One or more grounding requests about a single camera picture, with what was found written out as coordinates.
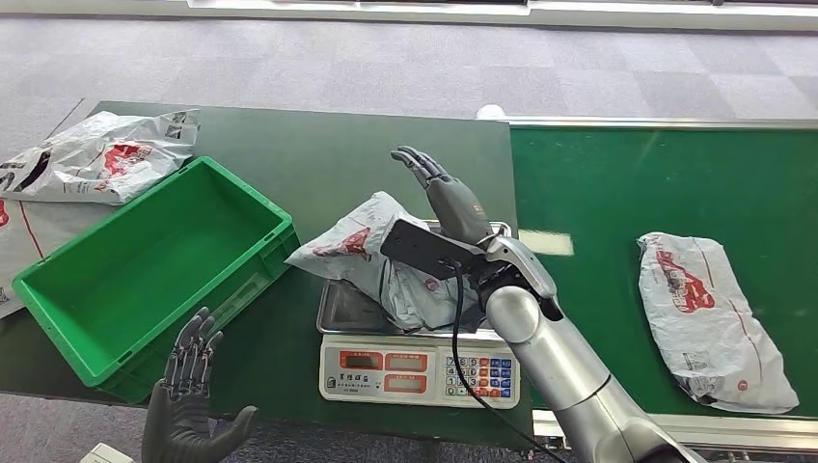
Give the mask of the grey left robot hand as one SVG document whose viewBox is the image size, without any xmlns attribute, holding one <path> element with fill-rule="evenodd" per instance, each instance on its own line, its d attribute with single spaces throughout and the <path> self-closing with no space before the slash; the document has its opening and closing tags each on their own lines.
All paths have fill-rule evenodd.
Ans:
<svg viewBox="0 0 818 463">
<path fill-rule="evenodd" d="M 249 437 L 259 408 L 247 405 L 232 424 L 214 435 L 209 427 L 210 376 L 223 333 L 215 318 L 198 309 L 180 329 L 159 380 L 144 426 L 144 462 L 221 462 Z"/>
</svg>

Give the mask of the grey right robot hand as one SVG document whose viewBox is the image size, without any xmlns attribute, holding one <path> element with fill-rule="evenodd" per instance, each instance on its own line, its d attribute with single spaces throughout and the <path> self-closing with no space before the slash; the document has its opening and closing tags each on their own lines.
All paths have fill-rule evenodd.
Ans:
<svg viewBox="0 0 818 463">
<path fill-rule="evenodd" d="M 443 235 L 480 246 L 493 233 L 471 188 L 432 156 L 409 146 L 398 146 L 390 155 L 410 170 L 423 188 Z"/>
</svg>

